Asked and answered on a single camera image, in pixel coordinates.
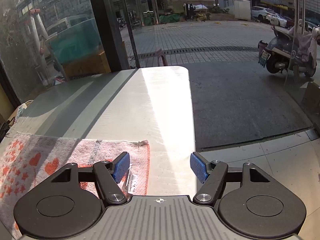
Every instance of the blue gripper pad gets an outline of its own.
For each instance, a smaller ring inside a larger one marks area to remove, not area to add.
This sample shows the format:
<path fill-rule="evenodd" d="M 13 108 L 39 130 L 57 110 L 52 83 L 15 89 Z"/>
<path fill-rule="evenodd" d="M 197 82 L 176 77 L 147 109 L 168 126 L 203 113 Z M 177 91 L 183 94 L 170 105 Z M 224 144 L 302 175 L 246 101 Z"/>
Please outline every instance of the blue gripper pad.
<path fill-rule="evenodd" d="M 205 164 L 193 153 L 190 156 L 190 167 L 199 181 L 204 184 L 209 175 L 206 172 Z"/>
<path fill-rule="evenodd" d="M 115 171 L 112 174 L 113 179 L 117 184 L 119 184 L 129 169 L 130 166 L 130 155 L 127 153 L 125 156 L 122 157 L 115 165 Z"/>

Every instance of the wooden crate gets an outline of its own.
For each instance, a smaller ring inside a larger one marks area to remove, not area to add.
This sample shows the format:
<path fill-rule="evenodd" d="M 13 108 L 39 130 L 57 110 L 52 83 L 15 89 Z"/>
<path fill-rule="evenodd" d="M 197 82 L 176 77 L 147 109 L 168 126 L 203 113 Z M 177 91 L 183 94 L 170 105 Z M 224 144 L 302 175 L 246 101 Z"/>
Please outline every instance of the wooden crate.
<path fill-rule="evenodd" d="M 62 66 L 70 80 L 111 72 L 103 49 L 97 54 L 63 64 Z"/>

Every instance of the paved tiles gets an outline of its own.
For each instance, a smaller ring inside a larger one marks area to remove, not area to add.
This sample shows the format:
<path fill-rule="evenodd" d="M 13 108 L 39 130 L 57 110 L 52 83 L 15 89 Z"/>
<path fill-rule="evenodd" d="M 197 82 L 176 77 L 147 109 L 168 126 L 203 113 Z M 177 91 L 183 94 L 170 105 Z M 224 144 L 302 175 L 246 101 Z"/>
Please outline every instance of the paved tiles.
<path fill-rule="evenodd" d="M 126 29 L 121 30 L 128 56 L 132 46 Z M 260 40 L 269 41 L 274 37 L 271 27 L 266 24 L 229 22 L 183 22 L 146 26 L 133 30 L 138 54 L 156 51 L 158 48 L 182 49 L 207 46 L 256 47 Z M 166 56 L 168 65 L 208 61 L 257 60 L 258 53 L 250 51 L 214 51 L 175 54 Z M 157 66 L 157 58 L 140 60 L 141 67 Z"/>

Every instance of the white container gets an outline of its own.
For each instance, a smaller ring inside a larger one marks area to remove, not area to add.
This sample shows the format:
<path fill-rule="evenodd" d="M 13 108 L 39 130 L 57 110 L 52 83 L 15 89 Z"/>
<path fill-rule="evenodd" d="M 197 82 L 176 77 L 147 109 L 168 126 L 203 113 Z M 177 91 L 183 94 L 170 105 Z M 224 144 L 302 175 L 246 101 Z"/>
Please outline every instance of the white container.
<path fill-rule="evenodd" d="M 222 9 L 229 8 L 229 14 L 234 14 L 238 20 L 251 19 L 251 6 L 248 0 L 218 0 Z"/>

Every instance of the metal screw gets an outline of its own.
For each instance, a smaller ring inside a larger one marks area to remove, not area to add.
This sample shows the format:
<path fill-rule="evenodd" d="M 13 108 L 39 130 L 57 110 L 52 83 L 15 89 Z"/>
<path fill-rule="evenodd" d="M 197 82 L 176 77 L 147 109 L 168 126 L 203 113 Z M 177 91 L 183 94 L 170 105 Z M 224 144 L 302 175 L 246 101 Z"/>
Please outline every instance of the metal screw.
<path fill-rule="evenodd" d="M 209 194 L 199 194 L 196 196 L 196 199 L 201 202 L 207 202 L 212 199 L 212 197 Z"/>
<path fill-rule="evenodd" d="M 124 196 L 121 194 L 110 194 L 108 199 L 112 202 L 120 202 L 124 199 Z"/>

